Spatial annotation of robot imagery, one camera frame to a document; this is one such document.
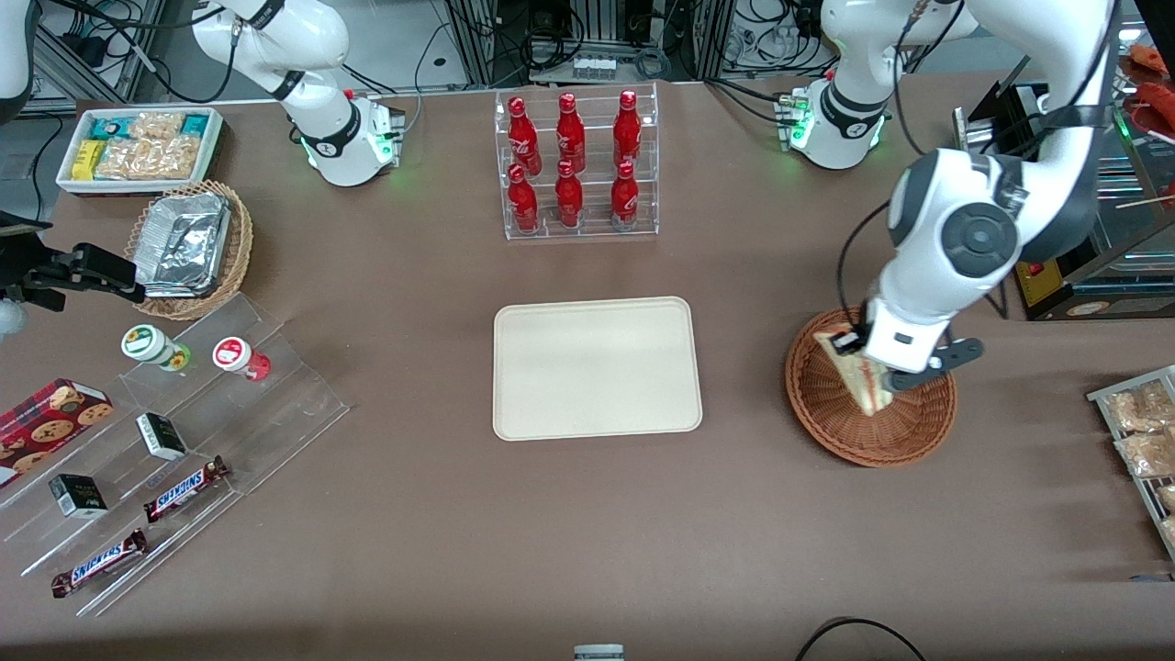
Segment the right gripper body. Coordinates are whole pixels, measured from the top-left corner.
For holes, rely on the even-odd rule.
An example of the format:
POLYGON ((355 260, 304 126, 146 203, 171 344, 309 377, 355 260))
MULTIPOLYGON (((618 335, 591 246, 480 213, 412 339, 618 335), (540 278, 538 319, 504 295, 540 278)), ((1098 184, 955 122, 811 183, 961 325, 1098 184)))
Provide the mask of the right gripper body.
POLYGON ((1 214, 1 276, 25 276, 51 259, 40 234, 51 222, 1 214))

